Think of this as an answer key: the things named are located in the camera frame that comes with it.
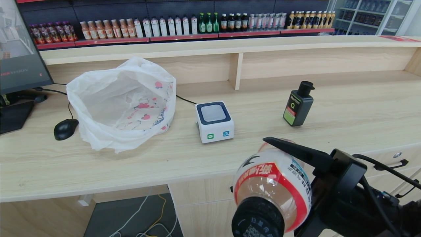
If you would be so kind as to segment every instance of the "computer mouse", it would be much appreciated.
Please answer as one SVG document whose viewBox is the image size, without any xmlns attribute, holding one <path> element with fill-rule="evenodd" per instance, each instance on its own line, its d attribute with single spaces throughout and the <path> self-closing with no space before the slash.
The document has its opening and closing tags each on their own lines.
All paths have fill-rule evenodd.
<svg viewBox="0 0 421 237">
<path fill-rule="evenodd" d="M 54 127 L 54 138 L 57 141 L 65 140 L 73 135 L 79 121 L 77 119 L 66 119 Z"/>
</svg>

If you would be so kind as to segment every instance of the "green glass bottle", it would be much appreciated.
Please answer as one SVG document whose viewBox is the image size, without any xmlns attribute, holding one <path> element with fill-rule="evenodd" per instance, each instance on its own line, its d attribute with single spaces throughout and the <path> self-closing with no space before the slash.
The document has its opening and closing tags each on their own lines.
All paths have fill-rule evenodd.
<svg viewBox="0 0 421 237">
<path fill-rule="evenodd" d="M 199 31 L 200 33 L 206 33 L 206 24 L 205 24 L 205 19 L 204 19 L 204 14 L 200 13 L 200 17 L 199 17 Z"/>
<path fill-rule="evenodd" d="M 207 20 L 208 22 L 206 23 L 206 32 L 207 33 L 212 33 L 213 26 L 212 26 L 211 13 L 208 12 L 207 13 L 207 16 L 208 16 L 208 20 Z"/>
<path fill-rule="evenodd" d="M 213 13 L 213 16 L 215 17 L 213 21 L 213 32 L 218 33 L 219 32 L 219 23 L 218 23 L 218 13 Z"/>
</svg>

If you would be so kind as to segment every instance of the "bottle cap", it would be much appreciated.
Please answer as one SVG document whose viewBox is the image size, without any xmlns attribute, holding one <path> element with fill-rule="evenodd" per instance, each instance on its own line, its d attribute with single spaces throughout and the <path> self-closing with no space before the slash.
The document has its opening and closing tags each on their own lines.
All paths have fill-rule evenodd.
<svg viewBox="0 0 421 237">
<path fill-rule="evenodd" d="M 236 236 L 243 236 L 251 227 L 265 236 L 282 236 L 285 223 L 281 212 L 270 201 L 248 197 L 238 205 L 232 217 L 231 229 Z"/>
<path fill-rule="evenodd" d="M 312 82 L 302 81 L 300 87 L 298 88 L 297 94 L 301 97 L 307 97 L 310 95 L 310 91 L 314 90 Z"/>
</svg>

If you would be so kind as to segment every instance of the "drawer handle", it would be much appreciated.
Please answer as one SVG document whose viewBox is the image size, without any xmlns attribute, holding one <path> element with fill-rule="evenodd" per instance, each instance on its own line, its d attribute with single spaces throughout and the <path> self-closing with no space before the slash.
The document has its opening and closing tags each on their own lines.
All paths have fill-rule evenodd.
<svg viewBox="0 0 421 237">
<path fill-rule="evenodd" d="M 418 179 L 414 179 L 415 182 L 420 183 L 420 181 Z M 415 186 L 412 187 L 408 192 L 406 192 L 404 195 L 400 195 L 400 194 L 396 194 L 395 197 L 397 198 L 401 198 L 401 197 L 405 197 L 408 193 L 410 193 L 412 190 L 414 190 Z"/>
<path fill-rule="evenodd" d="M 407 161 L 407 160 L 405 160 L 405 159 L 403 159 L 403 160 L 401 160 L 400 161 L 400 165 L 397 165 L 397 166 L 393 166 L 393 167 L 390 167 L 391 169 L 396 169 L 396 168 L 399 168 L 399 167 L 404 167 L 405 165 L 407 165 L 408 163 L 409 163 L 409 161 Z M 374 166 L 374 168 L 376 169 L 376 170 L 379 170 L 379 171 L 382 171 L 382 170 L 384 170 L 382 167 L 380 167 L 380 166 L 378 166 L 378 165 L 375 165 Z"/>
</svg>

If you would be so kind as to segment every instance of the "counter top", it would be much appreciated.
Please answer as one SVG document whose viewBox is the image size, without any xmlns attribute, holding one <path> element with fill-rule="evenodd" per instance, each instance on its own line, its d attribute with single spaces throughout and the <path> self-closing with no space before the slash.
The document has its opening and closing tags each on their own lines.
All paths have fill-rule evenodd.
<svg viewBox="0 0 421 237">
<path fill-rule="evenodd" d="M 310 80 L 314 104 L 301 127 L 282 118 L 289 93 Z M 223 100 L 235 121 L 232 140 L 202 144 L 194 106 L 177 101 L 170 129 L 137 149 L 94 151 L 78 131 L 56 141 L 54 126 L 70 118 L 67 98 L 37 104 L 23 129 L 0 136 L 2 202 L 66 197 L 168 184 L 234 173 L 267 136 L 330 152 L 386 149 L 421 141 L 421 78 L 405 71 L 331 73 L 180 85 L 197 103 Z"/>
<path fill-rule="evenodd" d="M 67 48 L 42 51 L 41 56 L 47 65 L 55 65 L 126 60 L 132 56 L 163 58 L 313 48 L 421 47 L 421 37 L 407 38 L 420 42 L 399 42 L 374 35 L 297 36 Z"/>
</svg>

